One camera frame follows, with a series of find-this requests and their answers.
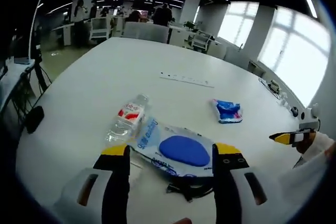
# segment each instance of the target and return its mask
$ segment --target white round table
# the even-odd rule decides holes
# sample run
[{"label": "white round table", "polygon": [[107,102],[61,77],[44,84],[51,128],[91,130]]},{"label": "white round table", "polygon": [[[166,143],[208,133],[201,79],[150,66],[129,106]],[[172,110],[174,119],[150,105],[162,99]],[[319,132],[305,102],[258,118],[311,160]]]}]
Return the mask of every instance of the white round table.
[{"label": "white round table", "polygon": [[[161,72],[207,80],[215,88],[162,79]],[[234,145],[250,166],[270,176],[291,169],[299,158],[294,148],[268,138],[298,129],[298,121],[257,76],[188,49],[111,38],[55,80],[38,103],[45,118],[34,134],[22,134],[16,170],[40,204],[52,205],[70,179],[93,166],[112,118],[139,93],[149,95],[150,113],[159,121]],[[213,98],[239,102],[243,121],[219,124],[209,105]],[[150,165],[145,166],[129,194],[130,224],[168,224],[183,217],[194,224],[215,223],[213,193],[187,203],[180,194],[166,194],[167,184]]]}]

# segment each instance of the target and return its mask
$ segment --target potted plant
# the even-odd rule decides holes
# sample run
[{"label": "potted plant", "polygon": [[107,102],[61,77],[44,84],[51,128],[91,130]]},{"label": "potted plant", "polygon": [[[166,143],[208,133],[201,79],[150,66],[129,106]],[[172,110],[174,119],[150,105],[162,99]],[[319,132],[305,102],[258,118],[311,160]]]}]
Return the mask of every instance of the potted plant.
[{"label": "potted plant", "polygon": [[184,27],[186,27],[188,30],[192,30],[195,28],[195,24],[191,21],[187,21],[183,24]]}]

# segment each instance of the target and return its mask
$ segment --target power strip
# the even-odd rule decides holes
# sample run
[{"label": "power strip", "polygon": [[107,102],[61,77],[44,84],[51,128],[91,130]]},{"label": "power strip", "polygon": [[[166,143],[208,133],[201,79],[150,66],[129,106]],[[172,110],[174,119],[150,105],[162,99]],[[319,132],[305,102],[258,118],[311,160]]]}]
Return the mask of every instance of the power strip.
[{"label": "power strip", "polygon": [[197,80],[192,77],[187,77],[187,76],[180,76],[178,74],[170,74],[170,73],[160,73],[160,78],[162,79],[168,79],[168,80],[174,80],[174,81],[182,81],[186,83],[191,83],[195,85],[200,85],[204,87],[209,87],[209,88],[214,88],[213,85],[209,84],[208,81],[203,81],[203,80]]}]

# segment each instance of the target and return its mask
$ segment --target floor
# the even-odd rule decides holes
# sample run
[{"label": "floor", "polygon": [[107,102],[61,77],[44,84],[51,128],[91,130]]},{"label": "floor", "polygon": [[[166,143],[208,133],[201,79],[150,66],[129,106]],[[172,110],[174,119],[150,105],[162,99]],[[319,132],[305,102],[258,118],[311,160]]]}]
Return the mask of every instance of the floor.
[{"label": "floor", "polygon": [[41,66],[54,81],[72,63],[87,53],[91,47],[76,48],[73,46],[60,47],[48,40],[41,41]]}]

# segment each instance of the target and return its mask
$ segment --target plastic water bottle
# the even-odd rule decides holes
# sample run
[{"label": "plastic water bottle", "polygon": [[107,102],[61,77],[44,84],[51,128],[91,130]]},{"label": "plastic water bottle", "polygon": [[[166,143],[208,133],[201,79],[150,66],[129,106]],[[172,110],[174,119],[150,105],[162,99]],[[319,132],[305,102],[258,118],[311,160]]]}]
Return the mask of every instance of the plastic water bottle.
[{"label": "plastic water bottle", "polygon": [[147,96],[139,94],[121,108],[107,132],[106,142],[108,146],[123,144],[134,136],[144,119],[148,101]]}]

